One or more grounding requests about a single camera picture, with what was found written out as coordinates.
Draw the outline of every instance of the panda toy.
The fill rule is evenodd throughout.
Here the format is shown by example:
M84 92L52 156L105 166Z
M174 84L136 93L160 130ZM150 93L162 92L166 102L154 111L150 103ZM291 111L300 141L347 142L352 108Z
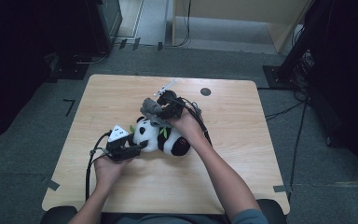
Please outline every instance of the panda toy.
M147 140L147 147L142 149L143 152L159 149L168 155L181 157L190 150L190 144L175 128L154 127L150 124L150 119L144 117L138 118L136 122L130 145L139 145Z

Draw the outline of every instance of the sleeve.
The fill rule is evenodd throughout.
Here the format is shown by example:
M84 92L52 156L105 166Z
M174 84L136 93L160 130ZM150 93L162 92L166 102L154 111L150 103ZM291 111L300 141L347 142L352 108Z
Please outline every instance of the sleeve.
M269 223L263 213L256 209L248 209L238 213L232 224L265 224Z

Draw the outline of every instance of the floor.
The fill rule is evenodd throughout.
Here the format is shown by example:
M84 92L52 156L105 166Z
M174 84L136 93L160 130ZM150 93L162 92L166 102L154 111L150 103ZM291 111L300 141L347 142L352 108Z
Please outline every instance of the floor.
M172 0L121 0L120 5L123 23L118 40L127 38L133 43L141 38L140 44L172 45ZM176 17L176 45L186 36L185 20ZM189 23L190 39L182 48L277 54L264 22L191 18ZM287 41L281 54L289 53L291 42Z

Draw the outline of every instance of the plush panda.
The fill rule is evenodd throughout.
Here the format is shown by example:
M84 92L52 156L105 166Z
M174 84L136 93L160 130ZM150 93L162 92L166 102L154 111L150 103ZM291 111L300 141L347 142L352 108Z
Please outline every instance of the plush panda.
M164 153L173 156L185 156L190 150L190 144L175 128L159 128L150 124L150 119L140 117L137 119L136 128L130 144L139 145L147 140L147 147L143 152L151 152L160 149Z

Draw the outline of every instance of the forearm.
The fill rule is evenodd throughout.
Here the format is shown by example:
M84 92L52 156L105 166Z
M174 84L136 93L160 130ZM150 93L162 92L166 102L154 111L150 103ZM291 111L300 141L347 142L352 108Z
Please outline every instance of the forearm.
M80 211L71 219L69 223L97 223L98 217L101 215L103 205L108 195L108 193L103 192L102 190L94 190Z
M193 146L211 178L214 190L230 220L246 209L260 209L245 181L209 145L201 141Z

